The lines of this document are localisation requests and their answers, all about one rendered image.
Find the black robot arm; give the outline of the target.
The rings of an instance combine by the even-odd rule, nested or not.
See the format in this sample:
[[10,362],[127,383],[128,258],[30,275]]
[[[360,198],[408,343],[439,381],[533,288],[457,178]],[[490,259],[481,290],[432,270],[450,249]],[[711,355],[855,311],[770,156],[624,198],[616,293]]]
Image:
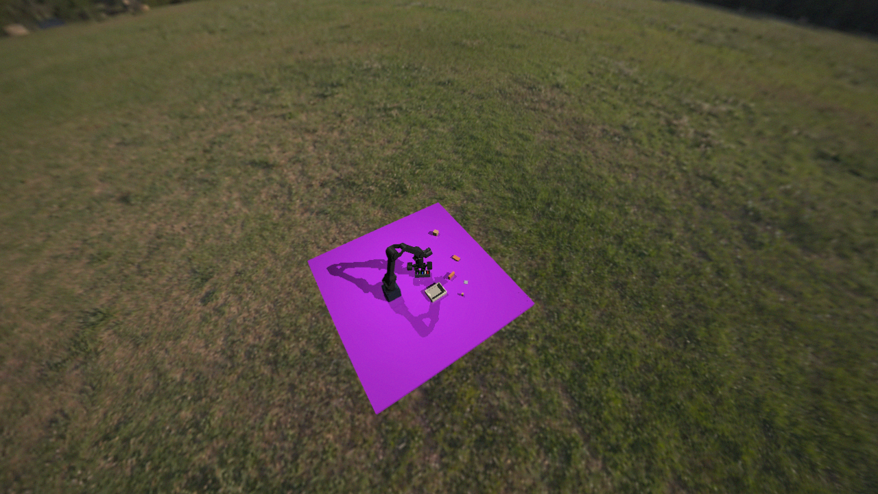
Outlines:
[[[402,251],[398,252],[396,249],[401,249]],[[400,257],[404,253],[404,251],[414,254],[413,260],[416,263],[423,262],[423,257],[426,258],[433,254],[430,247],[425,250],[421,250],[419,246],[413,247],[404,243],[388,246],[385,250],[385,255],[387,256],[387,272],[385,273],[385,277],[383,277],[381,280],[381,282],[385,286],[386,293],[391,293],[393,290],[395,290],[394,284],[397,279],[397,276],[395,275],[395,273],[393,273],[395,260],[398,259],[398,257]]]

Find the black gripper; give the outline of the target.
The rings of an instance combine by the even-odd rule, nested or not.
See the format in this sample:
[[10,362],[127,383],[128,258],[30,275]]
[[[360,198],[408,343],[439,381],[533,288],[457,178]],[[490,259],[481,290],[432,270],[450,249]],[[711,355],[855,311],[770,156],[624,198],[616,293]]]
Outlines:
[[407,263],[407,271],[413,271],[413,267],[414,267],[414,271],[417,271],[417,272],[419,272],[419,268],[421,268],[421,272],[425,271],[426,267],[428,270],[432,270],[432,262],[427,261],[427,265],[425,265],[425,263],[423,263],[423,262],[421,262],[421,263],[415,262],[415,265],[413,265],[413,262]]

